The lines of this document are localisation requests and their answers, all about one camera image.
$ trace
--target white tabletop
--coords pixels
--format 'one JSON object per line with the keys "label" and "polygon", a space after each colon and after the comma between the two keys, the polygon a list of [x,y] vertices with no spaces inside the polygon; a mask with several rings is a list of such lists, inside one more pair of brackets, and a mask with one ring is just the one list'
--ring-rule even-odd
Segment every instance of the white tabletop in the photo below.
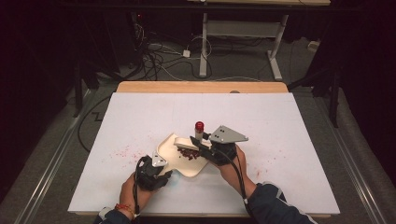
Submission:
{"label": "white tabletop", "polygon": [[[170,133],[189,137],[221,124],[249,140],[238,145],[254,182],[281,187],[288,203],[311,214],[339,214],[329,182],[291,93],[114,93],[69,212],[97,213],[118,202],[137,160]],[[174,172],[143,215],[243,216],[241,197],[208,164],[196,177]]]}

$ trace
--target red cap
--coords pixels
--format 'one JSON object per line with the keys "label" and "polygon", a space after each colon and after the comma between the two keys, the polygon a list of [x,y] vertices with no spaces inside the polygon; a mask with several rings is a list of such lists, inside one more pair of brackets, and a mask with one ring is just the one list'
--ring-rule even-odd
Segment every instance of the red cap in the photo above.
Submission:
{"label": "red cap", "polygon": [[198,133],[203,132],[203,131],[204,131],[204,124],[203,124],[201,121],[196,122],[196,123],[195,123],[195,130],[196,130]]}

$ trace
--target wire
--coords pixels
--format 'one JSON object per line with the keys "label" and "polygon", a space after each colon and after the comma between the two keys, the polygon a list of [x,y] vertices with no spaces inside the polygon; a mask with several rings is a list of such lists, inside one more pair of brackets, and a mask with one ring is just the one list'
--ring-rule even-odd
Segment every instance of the wire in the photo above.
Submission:
{"label": "wire", "polygon": [[222,80],[234,79],[234,78],[244,78],[244,79],[249,79],[249,80],[262,82],[261,80],[253,78],[253,77],[224,77],[224,78],[219,78],[219,79],[214,79],[214,80],[209,80],[209,81],[222,81]]}
{"label": "wire", "polygon": [[136,38],[136,39],[139,39],[140,35],[142,35],[142,38],[141,38],[141,40],[140,40],[140,44],[139,44],[139,46],[138,46],[138,48],[139,48],[139,47],[141,47],[142,44],[143,44],[143,39],[145,39],[145,30],[144,30],[143,27],[142,27],[141,25],[139,25],[139,24],[136,24],[136,26],[139,28],[139,33],[137,34],[137,38]]}
{"label": "wire", "polygon": [[163,71],[165,71],[165,73],[167,73],[170,77],[172,77],[172,78],[174,78],[175,80],[178,80],[178,81],[187,81],[187,80],[184,80],[184,79],[180,79],[180,78],[178,78],[178,77],[174,77],[170,72],[168,72],[168,70],[166,70],[162,65],[160,65],[160,64],[157,64],[158,66],[160,66],[161,67],[161,69],[163,70]]}
{"label": "wire", "polygon": [[248,199],[247,199],[247,195],[246,195],[246,191],[245,191],[245,182],[244,182],[244,178],[242,175],[242,167],[241,167],[241,161],[239,160],[238,157],[238,153],[236,153],[236,158],[238,159],[238,165],[239,165],[239,170],[236,167],[235,163],[222,151],[220,150],[216,150],[215,152],[219,152],[230,164],[231,166],[235,169],[236,175],[238,176],[238,180],[239,180],[239,186],[241,188],[241,196],[244,202],[244,206],[247,210],[247,213],[256,221],[256,223],[259,223],[256,218],[253,216],[253,213],[251,212],[250,207],[248,206]]}
{"label": "wire", "polygon": [[96,103],[96,105],[94,105],[94,106],[87,112],[87,114],[85,114],[85,116],[84,116],[84,118],[82,119],[81,123],[78,125],[78,131],[77,131],[78,141],[79,141],[79,143],[81,144],[81,146],[84,148],[84,150],[86,150],[88,153],[90,153],[91,150],[88,149],[88,148],[84,145],[84,143],[82,142],[81,136],[80,136],[80,131],[81,131],[82,123],[84,122],[85,118],[87,118],[88,115],[91,114],[91,112],[92,112],[97,106],[99,106],[99,104],[101,104],[102,102],[104,102],[105,100],[110,99],[110,98],[111,98],[111,95],[107,96],[106,98],[104,98],[104,99],[100,100],[98,103]]}
{"label": "wire", "polygon": [[139,159],[139,161],[136,164],[136,169],[134,173],[134,190],[133,190],[133,195],[134,195],[134,213],[137,215],[136,219],[134,220],[135,223],[139,224],[140,223],[140,206],[137,200],[137,181],[139,181],[139,172],[140,172],[140,163],[142,163],[143,159],[145,157],[142,157]]}
{"label": "wire", "polygon": [[161,51],[161,53],[173,53],[173,54],[181,55],[181,53],[177,52],[175,49],[172,49],[172,48],[170,48],[170,47],[167,47],[167,46],[165,46],[165,45],[163,45],[163,44],[161,44],[161,45],[160,45],[160,44],[148,44],[148,46],[150,46],[150,45],[161,46],[159,49],[157,49],[157,50],[155,50],[155,51],[159,51],[159,50],[162,49],[162,48],[166,48],[166,49],[171,49],[171,50],[172,50],[171,52]]}
{"label": "wire", "polygon": [[205,40],[208,44],[209,44],[209,53],[208,54],[206,54],[206,57],[207,56],[209,56],[210,55],[210,53],[212,53],[212,45],[210,44],[210,42],[209,42],[209,40],[208,39],[206,39],[206,38],[204,38],[204,37],[202,37],[202,36],[196,36],[195,38],[193,38],[192,40],[191,40],[191,42],[190,43],[192,43],[192,41],[194,41],[194,40],[196,40],[196,39],[199,39],[199,38],[201,38],[201,39],[203,39],[203,40]]}

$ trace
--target table leg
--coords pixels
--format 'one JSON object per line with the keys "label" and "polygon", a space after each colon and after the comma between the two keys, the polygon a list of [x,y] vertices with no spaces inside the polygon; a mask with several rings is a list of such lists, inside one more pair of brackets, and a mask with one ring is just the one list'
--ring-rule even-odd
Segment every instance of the table leg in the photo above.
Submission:
{"label": "table leg", "polygon": [[276,53],[277,53],[277,50],[279,49],[280,41],[282,40],[282,35],[283,35],[283,32],[285,31],[286,22],[288,21],[288,17],[289,17],[289,15],[284,15],[282,17],[282,22],[279,24],[279,27],[276,32],[274,48],[273,48],[273,50],[267,51],[268,59],[270,61],[270,65],[273,70],[274,78],[276,81],[282,80],[279,66],[277,65],[277,62],[276,62]]}
{"label": "table leg", "polygon": [[206,49],[206,38],[207,38],[207,13],[204,13],[204,19],[202,24],[202,50],[201,50],[201,63],[199,66],[199,77],[206,77],[206,60],[207,60],[207,49]]}

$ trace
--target sleeve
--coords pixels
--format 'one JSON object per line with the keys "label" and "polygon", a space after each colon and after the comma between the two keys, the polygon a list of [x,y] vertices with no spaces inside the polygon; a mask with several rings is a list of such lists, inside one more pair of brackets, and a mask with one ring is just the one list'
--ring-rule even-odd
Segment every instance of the sleeve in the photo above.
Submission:
{"label": "sleeve", "polygon": [[93,224],[130,224],[131,221],[123,213],[111,209],[104,208],[96,217]]}
{"label": "sleeve", "polygon": [[258,184],[247,202],[252,215],[260,224],[317,223],[309,215],[286,203],[282,190],[269,182]]}

